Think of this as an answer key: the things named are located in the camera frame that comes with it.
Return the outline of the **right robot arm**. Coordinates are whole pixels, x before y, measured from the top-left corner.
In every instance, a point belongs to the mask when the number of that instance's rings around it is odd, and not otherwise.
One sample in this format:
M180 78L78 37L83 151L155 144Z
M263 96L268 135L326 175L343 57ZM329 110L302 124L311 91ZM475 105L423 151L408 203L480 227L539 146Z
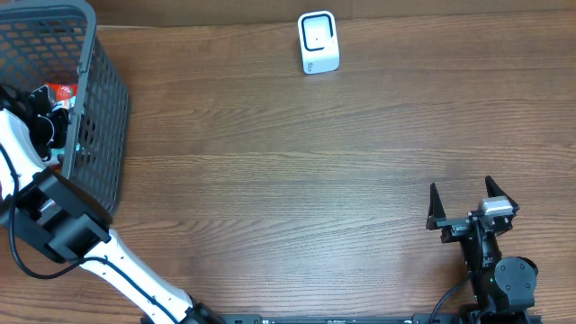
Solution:
M535 306L538 267L527 257L504 257L498 236L513 228L519 205L491 176L485 177L487 197L461 219L446 217L437 186L429 187L427 230L440 230L443 243L459 243L466 277L446 292L429 315L429 323L540 323L530 317ZM440 318L445 302L465 284L472 286L474 304Z

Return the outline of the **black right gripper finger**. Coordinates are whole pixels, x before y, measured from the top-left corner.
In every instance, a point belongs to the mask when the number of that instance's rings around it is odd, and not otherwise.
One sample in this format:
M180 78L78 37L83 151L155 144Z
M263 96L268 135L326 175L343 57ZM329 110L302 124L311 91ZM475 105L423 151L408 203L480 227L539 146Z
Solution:
M435 183L429 187L429 206L427 214L426 229L438 230L442 227L442 222L446 221L446 213Z
M494 197L499 197L499 196L503 196L505 198L508 199L508 201L510 202L512 209L514 212L518 212L519 211L519 205L516 201L514 201L508 194L506 194L495 182L495 180L490 176L490 175L486 175L485 176L485 186L486 186L486 190L487 190L487 194L490 198L494 198Z

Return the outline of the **orange spaghetti packet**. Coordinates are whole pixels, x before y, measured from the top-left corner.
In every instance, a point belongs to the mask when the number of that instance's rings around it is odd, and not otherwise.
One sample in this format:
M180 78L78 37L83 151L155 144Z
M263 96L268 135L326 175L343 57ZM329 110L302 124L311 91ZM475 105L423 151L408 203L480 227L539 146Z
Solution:
M74 107L77 96L77 84L54 84L47 83L50 99L53 102L53 109L69 110Z

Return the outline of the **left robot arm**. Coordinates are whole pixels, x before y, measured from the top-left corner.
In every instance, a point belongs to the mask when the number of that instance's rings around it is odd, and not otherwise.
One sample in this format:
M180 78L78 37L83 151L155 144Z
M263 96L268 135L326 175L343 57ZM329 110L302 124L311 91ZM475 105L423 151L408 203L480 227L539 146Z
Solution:
M110 213L50 168L68 112L50 96L1 86L1 224L14 262L52 280L81 267L139 307L150 323L221 323L223 318L140 260L112 228Z

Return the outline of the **teal tissue pack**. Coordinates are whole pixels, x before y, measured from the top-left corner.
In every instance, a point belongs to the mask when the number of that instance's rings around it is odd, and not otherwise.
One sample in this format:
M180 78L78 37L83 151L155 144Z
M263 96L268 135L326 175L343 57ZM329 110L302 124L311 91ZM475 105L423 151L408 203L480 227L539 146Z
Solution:
M60 172L64 165L65 160L65 149L64 148L52 148L50 150L49 156L42 160L46 167L54 171Z

